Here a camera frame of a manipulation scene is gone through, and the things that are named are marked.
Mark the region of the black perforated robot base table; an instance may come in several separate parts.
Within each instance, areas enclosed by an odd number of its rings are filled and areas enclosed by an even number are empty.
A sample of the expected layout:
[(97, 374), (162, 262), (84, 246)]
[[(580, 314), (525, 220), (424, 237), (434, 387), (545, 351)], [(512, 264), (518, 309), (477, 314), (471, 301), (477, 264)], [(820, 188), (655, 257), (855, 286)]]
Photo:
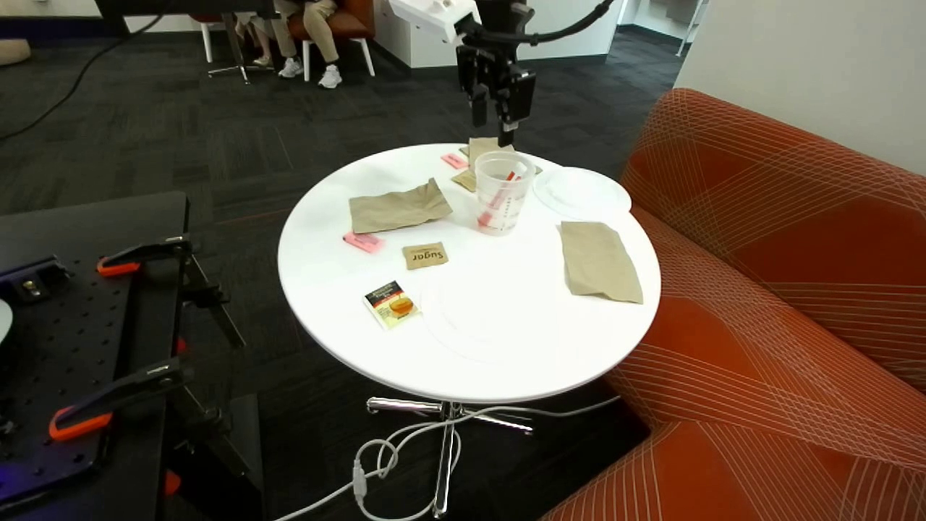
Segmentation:
[[(3, 457), (0, 521), (169, 521), (176, 506), (205, 521), (262, 521), (259, 402), (212, 393), (179, 334), (179, 264), (152, 262), (130, 277), (97, 264), (118, 250), (188, 234), (179, 192), (0, 217), (3, 262)], [(63, 405), (162, 358), (195, 370), (218, 412), (192, 425), (169, 400), (117, 412), (113, 425), (53, 442)]]

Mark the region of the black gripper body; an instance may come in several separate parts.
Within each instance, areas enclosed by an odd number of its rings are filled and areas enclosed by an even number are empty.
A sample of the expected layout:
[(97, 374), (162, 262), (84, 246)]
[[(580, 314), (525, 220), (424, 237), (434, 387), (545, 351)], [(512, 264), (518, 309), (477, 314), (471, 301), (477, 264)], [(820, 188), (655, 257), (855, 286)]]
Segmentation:
[(489, 112), (521, 121), (534, 110), (535, 75), (516, 62), (516, 36), (476, 29), (457, 46), (457, 78), (471, 95), (477, 86), (489, 94)]

